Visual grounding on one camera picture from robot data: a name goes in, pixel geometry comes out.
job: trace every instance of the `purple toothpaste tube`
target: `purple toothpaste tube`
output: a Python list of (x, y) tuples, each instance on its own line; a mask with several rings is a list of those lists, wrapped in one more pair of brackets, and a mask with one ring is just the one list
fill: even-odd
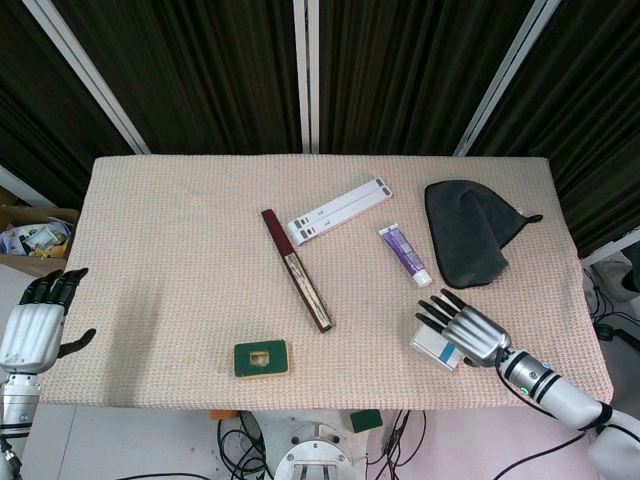
[(394, 251), (398, 259), (409, 272), (409, 275), (416, 281), (419, 287), (424, 287), (431, 283), (431, 277), (424, 268), (424, 264), (416, 254), (411, 244), (407, 241), (404, 233), (395, 223), (387, 228), (383, 228), (378, 232), (385, 239), (387, 245)]

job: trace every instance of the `dark gray cloth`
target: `dark gray cloth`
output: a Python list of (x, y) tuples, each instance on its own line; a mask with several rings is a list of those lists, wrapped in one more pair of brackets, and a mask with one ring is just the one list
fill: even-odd
[(528, 223), (493, 190), (470, 180), (434, 183), (424, 201), (442, 278), (452, 288), (493, 282), (509, 264), (501, 249)]

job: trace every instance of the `black curtain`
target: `black curtain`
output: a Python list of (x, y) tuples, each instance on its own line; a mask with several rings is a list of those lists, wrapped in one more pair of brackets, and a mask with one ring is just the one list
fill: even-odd
[(131, 153), (19, 1), (0, 5), (0, 165), (80, 208), (93, 160)]
[(451, 155), (531, 4), (322, 0), (320, 151)]
[(291, 0), (55, 0), (154, 153), (300, 152)]
[(548, 157), (582, 256), (640, 225), (640, 2), (562, 2), (470, 154)]

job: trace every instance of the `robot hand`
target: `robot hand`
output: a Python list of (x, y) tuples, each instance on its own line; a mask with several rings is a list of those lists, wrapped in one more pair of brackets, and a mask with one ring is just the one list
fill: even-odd
[(65, 316), (87, 272), (86, 268), (65, 274), (57, 270), (38, 278), (11, 310), (0, 344), (0, 367), (8, 374), (0, 386), (0, 451), (5, 460), (0, 460), (0, 480), (22, 478), (19, 455), (42, 391), (38, 374), (58, 358), (87, 346), (96, 333), (90, 329), (75, 342), (60, 345)]
[[(419, 302), (428, 315), (418, 314), (421, 321), (442, 331), (473, 364), (495, 367), (504, 385), (529, 406), (577, 430), (604, 427), (589, 447), (591, 462), (608, 480), (640, 478), (638, 419), (594, 400), (527, 351), (513, 350), (511, 337), (500, 325), (453, 293), (442, 294), (431, 297), (433, 304)], [(542, 408), (518, 395), (507, 381)]]
[(83, 268), (62, 275), (62, 270), (56, 270), (27, 287), (19, 305), (13, 307), (9, 315), (0, 344), (0, 367), (12, 373), (42, 373), (51, 368), (56, 359), (77, 352), (91, 342), (95, 329), (87, 330), (75, 342), (60, 345), (64, 317), (87, 272), (88, 269)]

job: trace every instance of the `robot finger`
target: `robot finger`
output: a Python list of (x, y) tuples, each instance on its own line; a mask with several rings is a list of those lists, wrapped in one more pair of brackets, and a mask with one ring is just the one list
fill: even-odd
[(445, 302), (441, 298), (436, 297), (435, 295), (431, 295), (431, 301), (435, 303), (438, 307), (440, 307), (440, 310), (442, 310), (445, 314), (449, 315), (451, 319), (453, 319), (453, 317), (455, 317), (456, 314), (458, 313), (458, 311), (455, 308), (453, 308), (451, 305), (449, 305), (447, 302)]
[(51, 291), (49, 292), (49, 296), (47, 297), (47, 303), (56, 303), (56, 299), (60, 296), (60, 291), (64, 287), (67, 279), (73, 274), (73, 270), (69, 270), (65, 272), (53, 286)]
[(448, 316), (446, 316), (444, 313), (442, 313), (436, 307), (434, 307), (433, 305), (425, 302), (424, 300), (420, 300), (418, 302), (418, 304), (422, 308), (424, 308), (427, 312), (429, 312), (431, 315), (433, 315), (434, 318), (436, 318), (437, 320), (440, 320), (445, 325), (448, 325), (449, 322), (451, 321), (451, 319)]
[(451, 293), (449, 290), (447, 290), (446, 288), (443, 288), (442, 290), (440, 290), (442, 292), (442, 294), (447, 297), (447, 299), (453, 303), (456, 307), (458, 307), (459, 310), (462, 310), (464, 307), (467, 306), (466, 303), (464, 303), (460, 298), (458, 298), (457, 295), (454, 295), (453, 293)]
[(89, 343), (91, 343), (91, 340), (93, 340), (93, 337), (95, 337), (95, 335), (96, 335), (96, 329), (90, 328), (89, 330), (84, 332), (84, 335), (82, 335), (75, 342), (69, 342), (69, 343), (60, 345), (60, 350), (58, 350), (58, 358), (60, 359), (60, 358), (66, 357), (71, 353), (75, 353), (82, 350), (84, 347), (89, 345)]
[(442, 333), (442, 331), (444, 330), (444, 327), (442, 325), (440, 325), (438, 322), (434, 322), (426, 315), (422, 315), (421, 313), (416, 313), (416, 318), (420, 320), (422, 323), (424, 323), (427, 327), (432, 328), (438, 333)]
[(73, 270), (71, 272), (65, 273), (64, 283), (60, 285), (56, 285), (54, 288), (55, 296), (50, 295), (47, 303), (57, 303), (58, 305), (62, 305), (64, 307), (64, 314), (66, 315), (69, 312), (69, 306), (71, 306), (71, 302), (73, 301), (73, 297), (76, 294), (76, 288), (80, 284), (80, 280), (89, 272), (88, 268), (83, 268), (80, 270)]
[(62, 270), (51, 272), (45, 277), (36, 278), (25, 289), (20, 299), (20, 305), (26, 303), (41, 303), (44, 297), (49, 293), (51, 284), (62, 274)]

